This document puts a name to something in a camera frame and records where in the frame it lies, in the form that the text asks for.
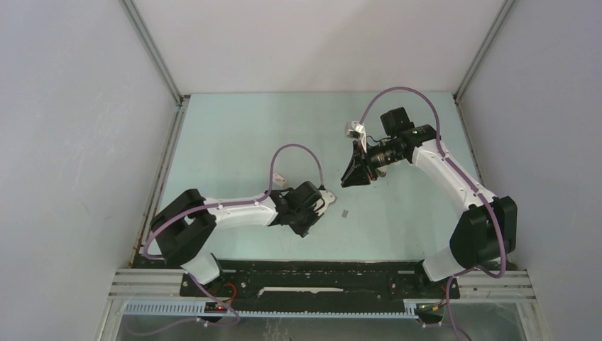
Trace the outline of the white staple box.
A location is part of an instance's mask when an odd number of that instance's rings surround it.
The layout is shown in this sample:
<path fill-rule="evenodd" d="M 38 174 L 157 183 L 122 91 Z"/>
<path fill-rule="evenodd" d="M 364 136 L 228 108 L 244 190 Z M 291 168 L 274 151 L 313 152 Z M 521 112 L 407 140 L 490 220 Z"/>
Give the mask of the white staple box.
<path fill-rule="evenodd" d="M 278 173 L 272 174 L 272 182 L 274 185 L 285 186 L 288 181 Z"/>

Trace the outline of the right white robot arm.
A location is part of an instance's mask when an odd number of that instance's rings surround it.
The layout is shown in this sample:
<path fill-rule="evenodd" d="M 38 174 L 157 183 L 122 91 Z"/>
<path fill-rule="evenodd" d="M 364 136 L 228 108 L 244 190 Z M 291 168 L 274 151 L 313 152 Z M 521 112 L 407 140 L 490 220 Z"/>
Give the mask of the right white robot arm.
<path fill-rule="evenodd" d="M 449 245 L 424 259 L 413 277 L 413 288 L 433 296 L 442 279 L 499 259 L 516 248 L 518 208 L 509 197 L 499 197 L 472 178 L 449 154 L 429 124 L 415 126 L 404 108 L 381 115 L 386 137 L 375 146 L 366 142 L 359 121 L 346 125 L 353 139 L 352 156 L 341 186 L 369 185 L 392 164 L 407 161 L 423 171 L 447 196 L 459 216 Z"/>

